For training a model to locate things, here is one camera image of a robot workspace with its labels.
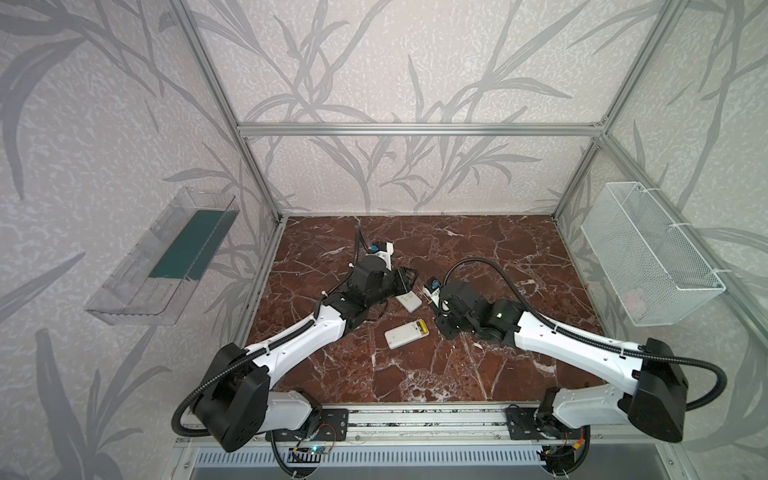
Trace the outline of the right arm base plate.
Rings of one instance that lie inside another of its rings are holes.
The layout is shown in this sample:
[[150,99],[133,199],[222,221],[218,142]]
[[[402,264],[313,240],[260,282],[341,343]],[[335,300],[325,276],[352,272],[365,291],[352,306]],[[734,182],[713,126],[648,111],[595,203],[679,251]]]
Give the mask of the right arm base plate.
[[504,415],[511,440],[575,443],[584,434],[583,428],[571,429],[552,415],[540,414],[537,407],[512,404],[504,410]]

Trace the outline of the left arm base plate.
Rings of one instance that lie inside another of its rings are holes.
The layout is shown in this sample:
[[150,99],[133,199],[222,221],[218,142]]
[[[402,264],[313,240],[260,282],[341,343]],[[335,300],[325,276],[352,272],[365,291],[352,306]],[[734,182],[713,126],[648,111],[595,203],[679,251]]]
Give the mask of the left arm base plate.
[[346,439],[350,411],[343,408],[323,408],[310,414],[297,430],[281,429],[267,432],[267,441],[293,442],[338,442]]

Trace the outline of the white remote control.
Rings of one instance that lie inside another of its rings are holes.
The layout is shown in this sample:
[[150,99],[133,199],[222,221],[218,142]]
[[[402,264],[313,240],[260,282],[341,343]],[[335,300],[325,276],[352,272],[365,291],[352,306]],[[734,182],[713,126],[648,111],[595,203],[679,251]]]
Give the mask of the white remote control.
[[429,330],[424,320],[418,319],[385,332],[387,346],[397,349],[427,337]]

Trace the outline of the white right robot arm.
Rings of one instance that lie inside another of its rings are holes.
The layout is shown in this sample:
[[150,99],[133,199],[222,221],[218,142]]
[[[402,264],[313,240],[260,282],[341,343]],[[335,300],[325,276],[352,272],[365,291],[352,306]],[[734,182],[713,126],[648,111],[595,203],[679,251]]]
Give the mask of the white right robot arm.
[[505,347],[552,357],[602,379],[580,389],[552,387],[532,416],[533,428],[550,437],[593,425],[632,425],[660,441],[683,438],[688,381],[682,369],[646,359],[670,354],[663,342],[621,342],[538,319],[519,302],[489,302],[464,281],[446,286],[430,279],[422,289],[435,323],[448,340],[462,332]]

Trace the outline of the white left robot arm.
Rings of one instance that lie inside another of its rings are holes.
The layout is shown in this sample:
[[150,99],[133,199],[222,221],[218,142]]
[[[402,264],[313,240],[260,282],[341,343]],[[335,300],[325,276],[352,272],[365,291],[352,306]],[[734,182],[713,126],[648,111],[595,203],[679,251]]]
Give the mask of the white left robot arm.
[[263,433],[272,439],[282,431],[302,439],[315,434],[321,404],[302,391],[277,392],[275,385],[307,357],[362,325],[371,309],[410,293],[417,277],[412,268],[392,267],[388,253],[364,256],[303,320],[265,341],[222,347],[200,385],[173,413],[172,430],[188,438],[212,437],[226,452]]

